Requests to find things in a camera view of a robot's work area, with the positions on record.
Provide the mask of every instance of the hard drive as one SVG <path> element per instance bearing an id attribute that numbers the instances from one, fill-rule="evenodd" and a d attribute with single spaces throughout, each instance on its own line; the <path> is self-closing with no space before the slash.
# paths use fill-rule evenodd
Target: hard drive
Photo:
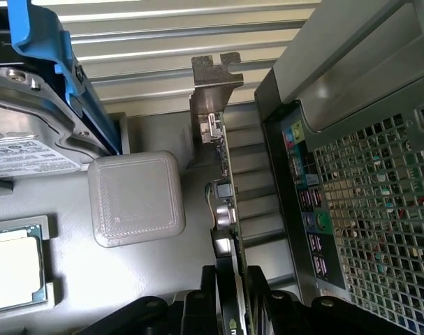
<path id="1" fill-rule="evenodd" d="M 0 8 L 0 179 L 73 172 L 121 153 L 118 126 L 57 16 L 29 1 Z"/>

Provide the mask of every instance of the screw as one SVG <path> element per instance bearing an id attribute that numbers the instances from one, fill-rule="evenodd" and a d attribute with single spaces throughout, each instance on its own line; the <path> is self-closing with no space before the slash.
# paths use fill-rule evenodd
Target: screw
<path id="1" fill-rule="evenodd" d="M 75 75 L 77 76 L 79 81 L 83 81 L 83 79 L 85 78 L 85 76 L 83 75 L 83 68 L 81 67 L 81 65 L 76 66 L 75 67 Z"/>
<path id="2" fill-rule="evenodd" d="M 15 70 L 14 68 L 9 68 L 7 70 L 7 76 L 14 82 L 25 81 L 25 73 L 23 73 L 22 71 Z"/>
<path id="3" fill-rule="evenodd" d="M 324 299 L 324 300 L 321 301 L 321 305 L 325 306 L 325 307 L 333 307 L 335 305 L 335 303 L 332 302 L 329 299 Z"/>
<path id="4" fill-rule="evenodd" d="M 284 298 L 284 293 L 283 292 L 279 292 L 279 291 L 274 291 L 274 292 L 272 292 L 272 298 L 274 298 L 274 299 L 283 299 Z"/>
<path id="5" fill-rule="evenodd" d="M 35 79 L 31 80 L 30 88 L 32 91 L 40 91 L 41 90 L 41 84 L 37 83 Z"/>

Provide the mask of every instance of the metal bracket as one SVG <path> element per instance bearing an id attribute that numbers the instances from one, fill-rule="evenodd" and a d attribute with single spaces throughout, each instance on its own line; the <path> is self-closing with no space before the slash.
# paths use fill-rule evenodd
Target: metal bracket
<path id="1" fill-rule="evenodd" d="M 221 64 L 213 64 L 212 56 L 191 59 L 195 90 L 190 95 L 190 111 L 195 147 L 222 135 L 214 115 L 224 111 L 233 90 L 243 85 L 242 74 L 228 72 L 230 64 L 241 62 L 240 54 L 230 52 L 220 57 Z"/>

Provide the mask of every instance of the wire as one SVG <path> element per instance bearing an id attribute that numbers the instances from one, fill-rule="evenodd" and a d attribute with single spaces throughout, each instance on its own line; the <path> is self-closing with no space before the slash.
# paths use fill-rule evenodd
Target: wire
<path id="1" fill-rule="evenodd" d="M 420 202 L 423 202 L 424 201 L 424 197 L 421 197 L 421 198 L 419 198 L 416 202 L 417 202 L 417 204 L 418 204 L 418 206 L 420 205 Z M 399 213 L 399 215 L 398 215 L 398 217 L 399 218 L 402 218 L 402 215 L 404 214 L 404 210 L 403 209 L 401 209 L 400 210 L 400 213 Z"/>
<path id="2" fill-rule="evenodd" d="M 213 218 L 213 227 L 217 226 L 217 217 L 215 216 L 215 213 L 213 212 L 212 204 L 210 203 L 210 193 L 212 192 L 212 183 L 207 183 L 205 185 L 205 201 L 207 202 L 210 213 L 212 213 Z"/>

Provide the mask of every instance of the ridged metal surface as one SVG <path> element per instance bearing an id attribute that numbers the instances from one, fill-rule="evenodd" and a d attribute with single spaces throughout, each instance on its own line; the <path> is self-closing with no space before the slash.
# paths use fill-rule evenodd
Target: ridged metal surface
<path id="1" fill-rule="evenodd" d="M 244 86 L 230 103 L 253 101 L 254 89 L 319 0 L 58 1 L 73 50 L 107 110 L 130 116 L 189 109 L 191 58 L 237 51 Z M 35 1 L 49 4 L 50 0 Z"/>

